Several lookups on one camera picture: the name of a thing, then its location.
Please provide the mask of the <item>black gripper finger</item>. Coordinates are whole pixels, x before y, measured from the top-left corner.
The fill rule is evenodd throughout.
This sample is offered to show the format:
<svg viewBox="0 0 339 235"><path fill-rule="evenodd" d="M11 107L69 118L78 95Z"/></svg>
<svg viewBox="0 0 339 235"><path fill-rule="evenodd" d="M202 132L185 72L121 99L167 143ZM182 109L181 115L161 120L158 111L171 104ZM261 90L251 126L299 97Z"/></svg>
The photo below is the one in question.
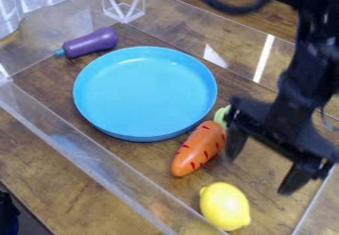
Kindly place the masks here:
<svg viewBox="0 0 339 235"><path fill-rule="evenodd" d="M278 188L282 195L293 195L313 179L313 168L307 163L294 163Z"/></svg>
<svg viewBox="0 0 339 235"><path fill-rule="evenodd" d="M247 143L249 137L249 133L239 127L237 123L233 123L229 130L229 139L226 146L226 155L231 162L234 162L238 158Z"/></svg>

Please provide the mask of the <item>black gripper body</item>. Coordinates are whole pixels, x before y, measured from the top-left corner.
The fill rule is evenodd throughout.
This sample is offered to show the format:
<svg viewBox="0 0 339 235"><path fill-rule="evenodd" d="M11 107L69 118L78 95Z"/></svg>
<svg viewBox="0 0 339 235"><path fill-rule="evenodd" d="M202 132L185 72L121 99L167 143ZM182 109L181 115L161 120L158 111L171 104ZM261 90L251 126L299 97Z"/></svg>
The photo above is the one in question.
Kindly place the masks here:
<svg viewBox="0 0 339 235"><path fill-rule="evenodd" d="M285 73L278 81L278 94L271 103L233 96L231 110L225 116L229 130L233 123L293 163L307 163L313 179L326 178L339 163L339 149L321 136L311 121L318 107L333 96L329 86L307 81L303 86Z"/></svg>

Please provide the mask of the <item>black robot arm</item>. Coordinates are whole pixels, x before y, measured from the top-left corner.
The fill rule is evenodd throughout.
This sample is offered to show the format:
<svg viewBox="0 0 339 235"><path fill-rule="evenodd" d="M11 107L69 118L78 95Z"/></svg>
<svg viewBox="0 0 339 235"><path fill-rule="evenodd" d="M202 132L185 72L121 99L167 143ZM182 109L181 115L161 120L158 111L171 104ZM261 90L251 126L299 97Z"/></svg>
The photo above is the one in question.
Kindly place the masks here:
<svg viewBox="0 0 339 235"><path fill-rule="evenodd" d="M250 12L271 0L258 0ZM339 0L278 0L298 12L291 63L278 79L274 101L234 96L225 115L226 154L234 160L250 138L293 161L278 192L295 193L327 177L339 164L339 147L317 131L313 115L339 93Z"/></svg>

